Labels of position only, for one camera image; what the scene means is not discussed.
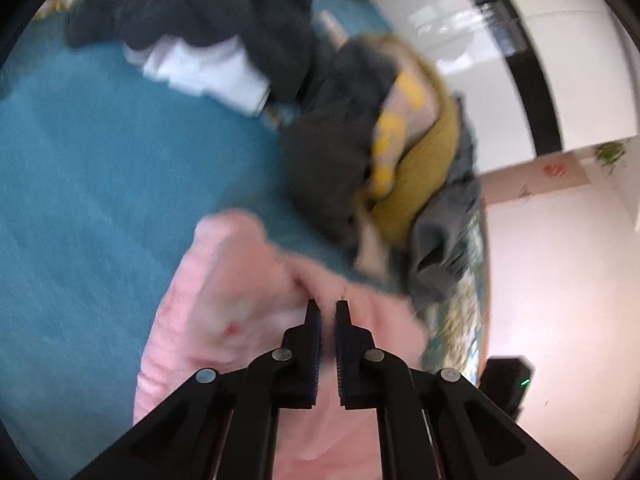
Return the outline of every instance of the blue bedsheet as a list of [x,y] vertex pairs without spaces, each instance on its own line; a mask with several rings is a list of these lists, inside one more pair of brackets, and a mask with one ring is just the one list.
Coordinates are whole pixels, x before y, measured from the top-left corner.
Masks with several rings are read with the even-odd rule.
[[[350,32],[365,0],[316,0]],[[196,222],[238,206],[350,278],[292,208],[277,134],[145,80],[116,44],[72,52],[32,23],[0,74],[0,418],[42,480],[69,478],[131,424],[140,356]]]

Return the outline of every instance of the black floor stripe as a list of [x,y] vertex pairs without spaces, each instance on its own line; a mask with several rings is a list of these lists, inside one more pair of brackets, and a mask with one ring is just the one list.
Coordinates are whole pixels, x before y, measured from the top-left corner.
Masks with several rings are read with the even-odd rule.
[[538,155],[560,152],[556,110],[538,56],[511,0],[473,0],[500,47],[520,92]]

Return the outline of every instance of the black device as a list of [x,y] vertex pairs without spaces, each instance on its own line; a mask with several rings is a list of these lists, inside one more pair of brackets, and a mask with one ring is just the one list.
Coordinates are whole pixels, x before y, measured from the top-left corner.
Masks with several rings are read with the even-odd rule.
[[[413,370],[376,348],[346,301],[335,317],[340,402],[376,410],[385,480],[575,480],[459,372]],[[198,371],[74,480],[268,480],[278,410],[315,404],[320,355],[320,311],[309,301],[280,348],[232,373]],[[16,450],[0,459],[0,476],[34,479]]]

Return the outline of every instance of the green plant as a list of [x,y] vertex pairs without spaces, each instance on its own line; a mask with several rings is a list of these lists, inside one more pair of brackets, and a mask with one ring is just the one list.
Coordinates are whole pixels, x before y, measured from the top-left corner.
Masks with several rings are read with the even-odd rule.
[[614,140],[613,142],[605,142],[595,147],[596,160],[603,168],[609,168],[609,173],[613,173],[616,164],[620,162],[626,154],[626,146],[622,140]]

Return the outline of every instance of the pile of clothes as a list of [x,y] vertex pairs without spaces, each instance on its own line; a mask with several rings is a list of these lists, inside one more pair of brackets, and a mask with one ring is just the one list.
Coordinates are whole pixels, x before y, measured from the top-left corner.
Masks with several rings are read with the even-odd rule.
[[280,132],[296,207],[357,250],[354,266],[385,280],[390,252],[406,261],[420,308],[454,293],[466,269],[463,233],[478,208],[474,149],[462,99],[395,36],[349,38],[312,0],[81,0],[73,48],[124,45],[148,78],[211,95],[257,116],[295,102]]

